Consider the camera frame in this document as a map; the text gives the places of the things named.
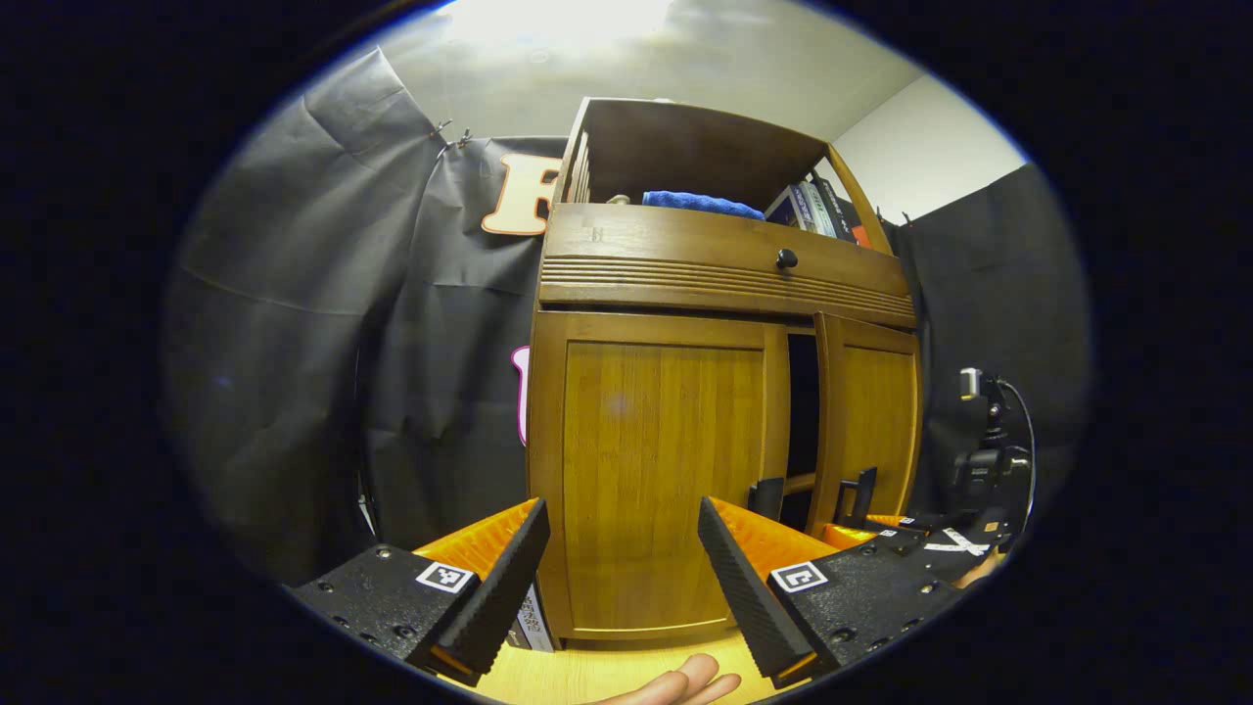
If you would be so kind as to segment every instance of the blue towel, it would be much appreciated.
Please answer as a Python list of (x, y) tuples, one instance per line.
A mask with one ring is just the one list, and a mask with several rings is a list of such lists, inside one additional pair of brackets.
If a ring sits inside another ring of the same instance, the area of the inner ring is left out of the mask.
[(725, 213), (764, 220), (766, 215), (756, 208), (749, 208), (743, 203), (714, 198), (713, 195), (700, 195), (699, 193), (683, 193), (682, 190), (645, 190), (645, 205), (660, 205), (663, 208), (683, 208), (684, 210), (704, 210), (705, 213)]

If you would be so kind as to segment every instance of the cabinet door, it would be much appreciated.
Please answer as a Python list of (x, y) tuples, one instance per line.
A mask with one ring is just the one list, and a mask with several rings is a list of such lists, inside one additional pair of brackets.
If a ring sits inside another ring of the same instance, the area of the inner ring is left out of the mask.
[(814, 334), (818, 467), (806, 528), (821, 537), (834, 517), (840, 481), (856, 481), (866, 468), (878, 468), (870, 513), (905, 510), (922, 432), (922, 376), (918, 339), (910, 333), (818, 313)]
[(751, 485), (787, 472), (784, 327), (541, 311), (530, 364), (528, 477), (549, 503), (539, 587), (554, 634), (730, 626), (699, 500), (744, 506)]

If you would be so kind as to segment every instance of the black metal plate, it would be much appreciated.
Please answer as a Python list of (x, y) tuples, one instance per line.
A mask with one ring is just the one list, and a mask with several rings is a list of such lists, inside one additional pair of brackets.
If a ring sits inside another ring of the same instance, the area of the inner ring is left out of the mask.
[(381, 543), (292, 592), (357, 639), (426, 667), (436, 637), (479, 582), (474, 571)]
[(769, 587), (819, 657), (840, 666), (900, 639), (960, 595), (877, 540), (776, 571)]

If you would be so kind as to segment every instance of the cabinet drawer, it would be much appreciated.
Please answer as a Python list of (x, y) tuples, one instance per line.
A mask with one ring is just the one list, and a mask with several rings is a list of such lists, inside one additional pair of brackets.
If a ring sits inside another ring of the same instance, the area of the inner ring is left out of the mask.
[[(558, 203), (540, 303), (659, 306), (812, 316), (912, 328), (896, 257), (774, 223), (649, 205)], [(779, 269), (779, 249), (798, 263)]]

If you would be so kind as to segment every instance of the white wall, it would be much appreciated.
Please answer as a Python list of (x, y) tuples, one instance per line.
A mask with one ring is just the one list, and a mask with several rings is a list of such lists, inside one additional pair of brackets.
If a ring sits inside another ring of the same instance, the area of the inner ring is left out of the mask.
[[(922, 75), (834, 142), (871, 205), (903, 224), (984, 188), (1026, 163), (965, 98)], [(831, 165), (818, 173), (842, 193)]]

